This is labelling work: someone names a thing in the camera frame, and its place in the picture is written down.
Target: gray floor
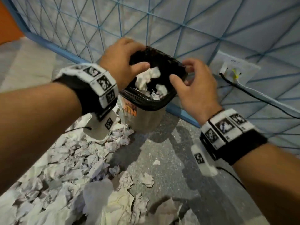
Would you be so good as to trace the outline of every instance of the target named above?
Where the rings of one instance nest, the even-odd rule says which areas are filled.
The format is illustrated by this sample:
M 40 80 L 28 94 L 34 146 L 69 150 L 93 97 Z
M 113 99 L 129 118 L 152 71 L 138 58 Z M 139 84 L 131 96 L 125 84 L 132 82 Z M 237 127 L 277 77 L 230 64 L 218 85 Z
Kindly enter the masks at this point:
M 58 70 L 71 62 L 39 45 L 22 39 L 0 46 L 0 91 L 50 82 Z M 190 151 L 200 130 L 169 113 L 148 134 L 135 133 L 129 145 L 120 148 L 111 162 L 120 163 L 132 175 L 130 192 L 142 192 L 150 206 L 166 197 L 193 209 L 201 225 L 268 224 L 248 193 L 230 175 L 201 175 Z M 161 165 L 152 165 L 158 159 Z M 233 172 L 223 161 L 218 165 Z M 139 184 L 140 173 L 154 177 L 147 188 Z

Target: trash bin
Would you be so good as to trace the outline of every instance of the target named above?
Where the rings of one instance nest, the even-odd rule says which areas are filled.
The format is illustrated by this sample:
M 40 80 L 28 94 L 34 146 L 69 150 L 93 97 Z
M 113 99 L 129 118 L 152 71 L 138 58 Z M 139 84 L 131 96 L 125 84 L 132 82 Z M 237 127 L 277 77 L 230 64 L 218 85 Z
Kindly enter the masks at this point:
M 156 129 L 165 114 L 166 105 L 177 94 L 175 88 L 169 80 L 170 74 L 179 76 L 185 80 L 187 73 L 182 63 L 171 56 L 156 50 L 152 47 L 146 47 L 145 51 L 138 51 L 130 58 L 130 65 L 147 61 L 150 67 L 158 67 L 161 72 L 159 78 L 152 78 L 148 83 L 148 90 L 156 93 L 156 85 L 165 85 L 168 94 L 160 100 L 152 100 L 143 93 L 139 92 L 135 86 L 135 78 L 129 86 L 120 92 L 118 104 L 121 105 L 123 112 L 122 120 L 137 132 L 151 132 Z

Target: wall plate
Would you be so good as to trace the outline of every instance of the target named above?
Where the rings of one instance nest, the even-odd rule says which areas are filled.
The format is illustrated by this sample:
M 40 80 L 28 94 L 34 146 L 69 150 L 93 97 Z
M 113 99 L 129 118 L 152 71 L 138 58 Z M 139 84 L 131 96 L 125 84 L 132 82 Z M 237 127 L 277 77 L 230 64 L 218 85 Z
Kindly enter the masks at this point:
M 224 76 L 228 80 L 233 82 L 234 74 L 232 72 L 232 69 L 236 68 L 241 73 L 238 80 L 242 85 L 245 85 L 261 69 L 260 66 L 256 64 L 250 63 L 246 60 L 234 56 L 230 56 L 229 54 L 226 54 L 219 50 L 212 60 L 211 64 L 209 65 L 212 73 L 220 77 L 220 69 L 224 62 L 227 63 L 228 67 L 228 70 L 224 74 Z

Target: black cable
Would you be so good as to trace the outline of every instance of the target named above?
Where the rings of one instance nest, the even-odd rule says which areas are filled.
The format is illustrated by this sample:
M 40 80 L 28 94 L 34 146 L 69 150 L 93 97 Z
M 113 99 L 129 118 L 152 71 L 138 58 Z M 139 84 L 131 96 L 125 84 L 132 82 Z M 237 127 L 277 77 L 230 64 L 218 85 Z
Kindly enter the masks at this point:
M 283 113 L 287 114 L 288 116 L 290 116 L 290 117 L 292 117 L 292 118 L 300 119 L 300 117 L 296 117 L 296 116 L 293 116 L 293 115 L 289 114 L 289 113 L 286 112 L 285 110 L 281 109 L 279 106 L 273 105 L 272 103 L 270 103 L 270 102 L 268 102 L 268 101 L 265 101 L 265 100 L 263 100 L 263 99 L 260 99 L 260 98 L 256 97 L 255 95 L 251 94 L 251 93 L 248 92 L 247 90 L 243 89 L 242 87 L 238 86 L 237 84 L 235 84 L 235 83 L 231 82 L 230 80 L 226 79 L 225 76 L 223 75 L 223 73 L 220 73 L 220 75 L 221 75 L 222 79 L 225 80 L 228 84 L 230 84 L 230 85 L 234 86 L 235 88 L 237 88 L 237 89 L 239 89 L 239 90 L 245 92 L 247 95 L 249 95 L 249 96 L 251 96 L 251 97 L 253 97 L 253 98 L 257 99 L 257 100 L 260 100 L 260 101 L 262 101 L 262 102 L 264 102 L 264 103 L 266 103 L 266 104 L 269 104 L 269 105 L 271 105 L 271 106 L 273 106 L 273 107 L 275 107 L 275 108 L 281 110 Z
M 65 131 L 65 133 L 71 132 L 71 131 L 73 131 L 73 130 L 79 130 L 79 129 L 88 129 L 88 130 L 92 130 L 91 127 L 84 126 L 84 127 L 75 128 L 75 129 L 71 129 L 71 130 Z
M 228 170 L 224 169 L 223 167 L 220 166 L 216 166 L 216 168 L 218 170 L 223 170 L 226 171 L 228 174 L 230 174 L 244 189 L 246 189 L 246 187 L 240 182 L 240 180 L 238 180 L 232 173 L 230 173 Z

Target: wristband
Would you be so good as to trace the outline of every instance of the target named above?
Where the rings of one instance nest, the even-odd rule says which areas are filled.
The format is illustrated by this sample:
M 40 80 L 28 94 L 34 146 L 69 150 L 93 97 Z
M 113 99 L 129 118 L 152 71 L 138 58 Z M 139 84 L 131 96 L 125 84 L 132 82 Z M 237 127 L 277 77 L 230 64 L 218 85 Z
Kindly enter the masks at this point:
M 214 160 L 222 158 L 230 165 L 268 141 L 234 109 L 209 119 L 201 128 L 200 140 Z
M 63 83 L 77 95 L 82 114 L 97 113 L 98 119 L 116 104 L 118 86 L 108 71 L 97 64 L 76 64 L 63 68 L 54 82 Z

